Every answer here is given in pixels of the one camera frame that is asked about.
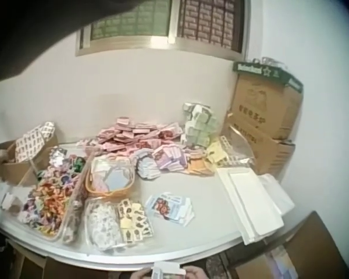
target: window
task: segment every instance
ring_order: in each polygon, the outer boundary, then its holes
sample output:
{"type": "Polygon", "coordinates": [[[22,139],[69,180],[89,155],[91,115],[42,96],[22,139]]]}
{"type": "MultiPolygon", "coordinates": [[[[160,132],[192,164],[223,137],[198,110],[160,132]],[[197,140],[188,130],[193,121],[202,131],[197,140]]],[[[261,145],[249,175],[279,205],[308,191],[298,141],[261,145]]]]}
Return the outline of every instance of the window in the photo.
{"type": "Polygon", "coordinates": [[[77,55],[162,48],[242,58],[250,0],[149,0],[80,30],[77,55]]]}
{"type": "Polygon", "coordinates": [[[117,36],[167,36],[170,0],[147,1],[130,12],[99,20],[91,26],[91,40],[117,36]]]}

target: finger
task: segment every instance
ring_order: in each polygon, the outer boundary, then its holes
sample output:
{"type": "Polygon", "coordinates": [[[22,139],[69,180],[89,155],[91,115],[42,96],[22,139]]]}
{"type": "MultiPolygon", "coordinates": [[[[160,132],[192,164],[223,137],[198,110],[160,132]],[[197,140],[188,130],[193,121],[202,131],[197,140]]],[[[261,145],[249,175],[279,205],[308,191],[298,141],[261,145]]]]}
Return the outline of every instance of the finger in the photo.
{"type": "Polygon", "coordinates": [[[141,269],[141,270],[138,270],[134,273],[132,273],[132,275],[130,276],[131,279],[138,279],[138,278],[141,278],[143,277],[144,275],[146,275],[147,273],[149,273],[151,271],[151,268],[147,268],[147,269],[141,269]]]}
{"type": "Polygon", "coordinates": [[[185,269],[186,272],[191,272],[191,273],[197,273],[197,272],[203,271],[203,269],[197,266],[184,266],[183,269],[185,269]]]}
{"type": "Polygon", "coordinates": [[[197,266],[184,266],[183,269],[185,269],[186,271],[186,275],[187,273],[193,273],[195,274],[195,277],[197,279],[206,279],[208,278],[207,274],[205,274],[204,270],[200,267],[197,266]]]}
{"type": "Polygon", "coordinates": [[[192,272],[186,272],[185,278],[186,278],[186,279],[197,279],[197,277],[195,276],[195,274],[192,273],[192,272]]]}

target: heineken box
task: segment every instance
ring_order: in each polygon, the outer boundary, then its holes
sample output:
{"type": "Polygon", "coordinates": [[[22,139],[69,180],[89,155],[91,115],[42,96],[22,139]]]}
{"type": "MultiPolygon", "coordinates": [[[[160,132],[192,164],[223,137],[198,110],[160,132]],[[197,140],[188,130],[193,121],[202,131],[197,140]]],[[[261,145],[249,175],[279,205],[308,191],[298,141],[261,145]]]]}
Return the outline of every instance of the heineken box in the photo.
{"type": "Polygon", "coordinates": [[[235,62],[234,115],[274,139],[290,135],[302,102],[302,83],[278,67],[235,62]]]}
{"type": "Polygon", "coordinates": [[[270,173],[278,176],[295,150],[290,141],[272,139],[249,122],[230,113],[223,127],[223,133],[232,133],[230,126],[238,130],[248,141],[255,155],[254,170],[257,174],[270,173]]]}

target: table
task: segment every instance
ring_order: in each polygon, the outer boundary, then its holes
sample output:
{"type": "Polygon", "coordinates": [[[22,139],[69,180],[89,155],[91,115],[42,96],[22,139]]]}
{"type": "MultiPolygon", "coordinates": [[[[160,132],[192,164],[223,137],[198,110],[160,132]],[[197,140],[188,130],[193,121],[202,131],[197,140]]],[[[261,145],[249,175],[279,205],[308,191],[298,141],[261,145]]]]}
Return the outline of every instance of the table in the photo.
{"type": "MultiPolygon", "coordinates": [[[[80,152],[72,146],[63,146],[69,153],[80,152]]],[[[162,174],[154,181],[137,179],[141,201],[152,194],[172,192],[187,196],[193,203],[195,218],[187,227],[150,218],[154,237],[143,244],[122,251],[103,253],[87,246],[83,223],[79,237],[71,245],[60,241],[50,242],[31,234],[28,227],[20,224],[0,208],[0,231],[21,246],[75,266],[99,270],[137,270],[152,266],[153,262],[170,260],[187,263],[224,251],[242,242],[234,207],[220,178],[196,177],[180,173],[162,174]]],[[[12,187],[0,183],[0,203],[11,190],[18,196],[28,192],[28,187],[12,187]]]]}

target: cardboard box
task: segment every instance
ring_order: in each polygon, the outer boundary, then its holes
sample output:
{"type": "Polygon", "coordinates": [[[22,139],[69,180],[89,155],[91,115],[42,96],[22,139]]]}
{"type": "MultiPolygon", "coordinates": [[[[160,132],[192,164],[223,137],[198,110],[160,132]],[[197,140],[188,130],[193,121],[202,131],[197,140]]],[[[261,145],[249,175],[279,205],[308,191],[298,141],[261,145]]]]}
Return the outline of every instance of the cardboard box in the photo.
{"type": "Polygon", "coordinates": [[[11,270],[10,279],[108,279],[109,273],[103,270],[86,269],[58,262],[50,257],[40,256],[8,240],[16,254],[16,260],[11,270]]]}
{"type": "MultiPolygon", "coordinates": [[[[57,146],[58,139],[56,134],[54,134],[49,141],[45,143],[42,150],[34,157],[34,160],[37,158],[49,157],[49,153],[51,149],[50,147],[57,146]]],[[[12,160],[15,158],[15,150],[16,150],[16,141],[6,141],[0,144],[0,150],[6,150],[8,154],[8,160],[12,160]]],[[[21,163],[9,163],[9,162],[0,162],[0,177],[7,181],[9,184],[18,185],[22,180],[24,175],[30,168],[30,162],[21,162],[21,163]]]]}
{"type": "Polygon", "coordinates": [[[234,270],[238,279],[292,278],[275,276],[283,264],[294,268],[298,278],[349,278],[349,269],[337,249],[330,233],[317,212],[312,212],[296,228],[268,242],[264,254],[244,263],[234,270]]]}
{"type": "Polygon", "coordinates": [[[232,112],[274,139],[289,137],[302,102],[302,83],[278,67],[235,62],[232,112]]]}
{"type": "Polygon", "coordinates": [[[257,174],[277,176],[295,150],[292,142],[272,139],[234,115],[229,115],[225,122],[223,133],[226,135],[231,133],[229,126],[236,128],[250,144],[256,158],[254,170],[257,174]]]}

